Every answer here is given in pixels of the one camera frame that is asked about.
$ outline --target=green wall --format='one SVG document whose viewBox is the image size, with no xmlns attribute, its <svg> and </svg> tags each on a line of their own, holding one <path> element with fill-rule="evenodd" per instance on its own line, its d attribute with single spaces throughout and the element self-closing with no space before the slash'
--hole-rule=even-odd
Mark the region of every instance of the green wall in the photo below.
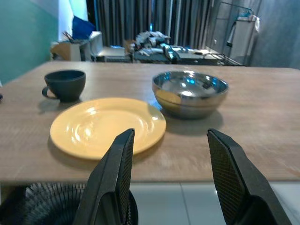
<svg viewBox="0 0 300 225">
<path fill-rule="evenodd" d="M 0 81 L 5 84 L 49 60 L 58 19 L 30 0 L 2 0 L 0 9 Z"/>
</svg>

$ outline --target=curtain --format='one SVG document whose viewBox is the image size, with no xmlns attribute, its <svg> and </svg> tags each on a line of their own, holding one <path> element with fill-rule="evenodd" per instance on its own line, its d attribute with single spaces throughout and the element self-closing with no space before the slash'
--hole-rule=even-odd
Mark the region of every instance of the curtain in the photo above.
<svg viewBox="0 0 300 225">
<path fill-rule="evenodd" d="M 103 45 L 123 45 L 124 40 L 149 30 L 151 0 L 96 0 L 97 29 Z"/>
<path fill-rule="evenodd" d="M 170 44 L 203 48 L 211 0 L 96 0 L 103 44 L 123 45 L 146 30 L 171 36 Z"/>
</svg>

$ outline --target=yellow plate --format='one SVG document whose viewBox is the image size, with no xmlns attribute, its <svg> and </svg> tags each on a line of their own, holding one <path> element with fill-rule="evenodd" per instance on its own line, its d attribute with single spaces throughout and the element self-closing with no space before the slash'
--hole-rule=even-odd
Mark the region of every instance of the yellow plate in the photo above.
<svg viewBox="0 0 300 225">
<path fill-rule="evenodd" d="M 101 159 L 117 135 L 135 129 L 134 154 L 165 133 L 161 112 L 146 102 L 129 98 L 101 98 L 77 104 L 53 122 L 50 136 L 62 151 L 76 157 Z"/>
</svg>

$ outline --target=desk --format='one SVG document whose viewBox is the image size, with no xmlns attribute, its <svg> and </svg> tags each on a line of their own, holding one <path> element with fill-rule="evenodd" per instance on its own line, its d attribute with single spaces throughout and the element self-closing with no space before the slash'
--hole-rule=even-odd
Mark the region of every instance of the desk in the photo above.
<svg viewBox="0 0 300 225">
<path fill-rule="evenodd" d="M 1 88 L 0 183 L 85 182 L 95 161 L 57 149 L 49 130 L 72 104 L 46 99 L 44 75 L 55 70 L 86 73 L 82 101 L 137 98 L 158 105 L 151 78 L 167 70 L 194 70 L 226 80 L 227 99 L 204 120 L 165 116 L 164 138 L 134 158 L 132 181 L 212 181 L 208 128 L 230 135 L 268 180 L 300 180 L 300 71 L 289 68 L 49 62 Z"/>
</svg>

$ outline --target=mug handle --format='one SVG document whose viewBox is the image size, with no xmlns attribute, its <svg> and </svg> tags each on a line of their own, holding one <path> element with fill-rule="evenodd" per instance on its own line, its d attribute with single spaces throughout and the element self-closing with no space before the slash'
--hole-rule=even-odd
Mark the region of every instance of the mug handle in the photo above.
<svg viewBox="0 0 300 225">
<path fill-rule="evenodd" d="M 57 100 L 58 98 L 56 98 L 56 97 L 50 97 L 50 96 L 47 95 L 47 91 L 48 91 L 48 90 L 49 90 L 48 86 L 44 87 L 43 90 L 42 90 L 42 95 L 43 95 L 44 97 L 46 97 L 46 98 L 56 99 L 56 100 Z"/>
</svg>

